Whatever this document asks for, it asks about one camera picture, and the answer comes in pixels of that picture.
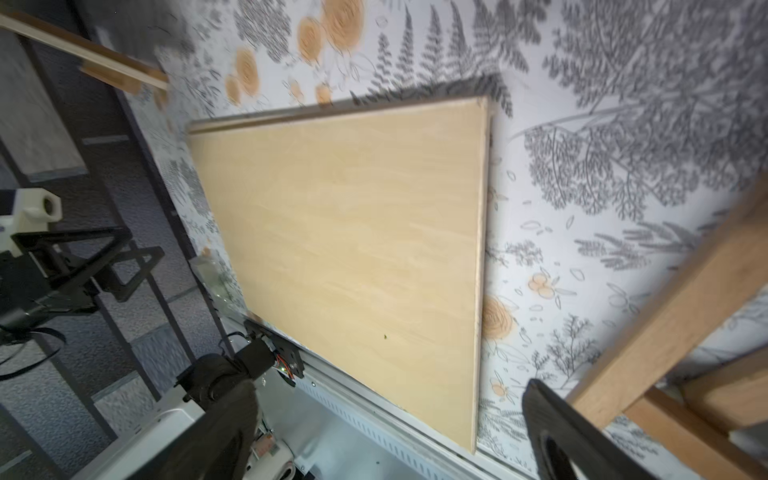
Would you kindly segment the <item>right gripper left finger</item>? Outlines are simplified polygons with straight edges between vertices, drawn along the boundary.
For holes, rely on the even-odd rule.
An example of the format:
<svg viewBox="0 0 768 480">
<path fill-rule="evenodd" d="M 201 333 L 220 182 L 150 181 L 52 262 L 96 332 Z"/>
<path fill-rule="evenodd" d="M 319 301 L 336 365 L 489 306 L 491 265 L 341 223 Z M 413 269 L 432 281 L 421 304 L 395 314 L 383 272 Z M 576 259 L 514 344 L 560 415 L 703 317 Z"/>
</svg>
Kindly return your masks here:
<svg viewBox="0 0 768 480">
<path fill-rule="evenodd" d="M 133 479 L 242 479 L 258 420 L 255 387 L 235 386 Z"/>
</svg>

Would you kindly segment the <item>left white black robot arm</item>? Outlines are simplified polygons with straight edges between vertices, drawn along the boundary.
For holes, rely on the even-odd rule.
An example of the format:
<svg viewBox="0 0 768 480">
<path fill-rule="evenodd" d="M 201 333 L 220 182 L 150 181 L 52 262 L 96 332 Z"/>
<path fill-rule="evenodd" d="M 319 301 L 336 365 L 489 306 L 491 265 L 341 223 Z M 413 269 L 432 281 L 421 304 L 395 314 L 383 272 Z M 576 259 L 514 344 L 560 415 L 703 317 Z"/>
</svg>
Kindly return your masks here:
<svg viewBox="0 0 768 480">
<path fill-rule="evenodd" d="M 124 302 L 162 259 L 160 247 L 127 249 L 131 232 L 108 227 L 63 232 L 1 230 L 1 343 L 53 346 L 13 380 L 54 360 L 67 336 L 57 317 L 88 316 L 108 293 Z M 252 343 L 233 358 L 206 355 L 138 422 L 77 473 L 79 479 L 243 479 L 255 471 L 260 422 L 254 380 L 274 363 Z"/>
</svg>

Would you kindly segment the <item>plywood board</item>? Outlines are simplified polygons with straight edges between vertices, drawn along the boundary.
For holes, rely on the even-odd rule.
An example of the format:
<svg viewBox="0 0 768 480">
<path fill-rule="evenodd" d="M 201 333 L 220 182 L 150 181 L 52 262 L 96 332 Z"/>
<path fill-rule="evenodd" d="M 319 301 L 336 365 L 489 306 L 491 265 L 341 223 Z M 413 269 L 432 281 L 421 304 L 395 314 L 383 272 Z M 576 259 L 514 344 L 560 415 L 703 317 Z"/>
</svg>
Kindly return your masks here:
<svg viewBox="0 0 768 480">
<path fill-rule="evenodd" d="M 474 451 L 484 97 L 191 127 L 247 308 Z"/>
<path fill-rule="evenodd" d="M 170 81 L 164 72 L 31 15 L 22 12 L 2 12 L 1 27 L 77 57 L 82 62 L 87 60 L 116 70 L 141 81 L 142 86 L 148 85 L 164 91 L 169 89 Z"/>
</svg>

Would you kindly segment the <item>floral table mat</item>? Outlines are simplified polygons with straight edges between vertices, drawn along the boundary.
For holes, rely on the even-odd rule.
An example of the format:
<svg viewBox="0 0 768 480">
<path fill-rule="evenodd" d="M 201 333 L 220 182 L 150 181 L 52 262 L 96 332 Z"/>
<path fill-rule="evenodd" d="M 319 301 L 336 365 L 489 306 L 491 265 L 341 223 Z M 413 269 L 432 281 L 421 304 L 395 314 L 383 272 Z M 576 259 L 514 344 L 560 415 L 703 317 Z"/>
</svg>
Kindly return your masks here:
<svg viewBox="0 0 768 480">
<path fill-rule="evenodd" d="M 489 98 L 478 444 L 527 474 L 526 382 L 570 392 L 767 170 L 763 1 L 127 1 L 99 27 L 168 74 L 130 105 L 220 258 L 190 121 Z"/>
</svg>

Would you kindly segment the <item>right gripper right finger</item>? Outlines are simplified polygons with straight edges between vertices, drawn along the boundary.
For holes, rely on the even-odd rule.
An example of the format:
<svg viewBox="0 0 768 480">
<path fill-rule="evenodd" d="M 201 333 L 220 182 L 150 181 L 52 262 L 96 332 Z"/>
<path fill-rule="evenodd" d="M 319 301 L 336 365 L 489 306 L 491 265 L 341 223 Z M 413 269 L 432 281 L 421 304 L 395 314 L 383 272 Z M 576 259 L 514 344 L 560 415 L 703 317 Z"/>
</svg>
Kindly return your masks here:
<svg viewBox="0 0 768 480">
<path fill-rule="evenodd" d="M 542 381 L 528 382 L 522 408 L 541 479 L 652 477 Z"/>
</svg>

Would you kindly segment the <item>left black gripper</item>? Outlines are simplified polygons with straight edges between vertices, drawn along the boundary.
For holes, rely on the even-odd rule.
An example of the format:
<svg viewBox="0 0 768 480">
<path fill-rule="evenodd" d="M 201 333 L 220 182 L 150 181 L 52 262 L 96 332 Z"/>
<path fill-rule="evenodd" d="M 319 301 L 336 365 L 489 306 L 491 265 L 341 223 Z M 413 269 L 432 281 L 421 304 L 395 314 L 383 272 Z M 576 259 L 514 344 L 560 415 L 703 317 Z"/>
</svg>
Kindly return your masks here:
<svg viewBox="0 0 768 480">
<path fill-rule="evenodd" d="M 96 305 L 83 286 L 62 292 L 48 282 L 89 280 L 116 301 L 128 301 L 163 259 L 164 250 L 123 251 L 132 239 L 125 227 L 15 233 L 25 256 L 1 254 L 1 335 L 27 336 L 57 316 L 90 315 Z"/>
</svg>

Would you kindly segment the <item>aluminium rail base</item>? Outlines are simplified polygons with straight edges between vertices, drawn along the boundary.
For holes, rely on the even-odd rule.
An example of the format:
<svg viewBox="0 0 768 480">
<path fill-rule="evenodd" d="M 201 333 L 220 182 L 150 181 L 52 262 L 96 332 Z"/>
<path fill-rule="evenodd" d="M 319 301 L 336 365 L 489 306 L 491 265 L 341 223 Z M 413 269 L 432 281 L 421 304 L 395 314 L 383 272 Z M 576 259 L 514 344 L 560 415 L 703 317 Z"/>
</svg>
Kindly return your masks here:
<svg viewBox="0 0 768 480">
<path fill-rule="evenodd" d="M 257 380 L 267 430 L 318 479 L 527 479 L 479 448 L 468 452 L 325 359 L 300 348 L 304 370 L 287 383 Z"/>
</svg>

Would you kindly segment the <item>wooden easel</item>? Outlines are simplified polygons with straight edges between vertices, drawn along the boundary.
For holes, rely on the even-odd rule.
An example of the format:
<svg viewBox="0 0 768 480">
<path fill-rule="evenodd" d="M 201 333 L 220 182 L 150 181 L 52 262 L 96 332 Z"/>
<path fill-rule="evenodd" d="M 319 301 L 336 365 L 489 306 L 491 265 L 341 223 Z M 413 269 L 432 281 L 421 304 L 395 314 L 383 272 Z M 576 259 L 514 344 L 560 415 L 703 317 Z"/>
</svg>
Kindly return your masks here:
<svg viewBox="0 0 768 480">
<path fill-rule="evenodd" d="M 142 88 L 141 81 L 91 61 L 84 60 L 79 70 L 104 84 L 131 95 L 138 94 Z"/>
<path fill-rule="evenodd" d="M 767 422 L 767 183 L 760 180 L 568 395 L 704 479 L 763 479 L 735 434 Z"/>
</svg>

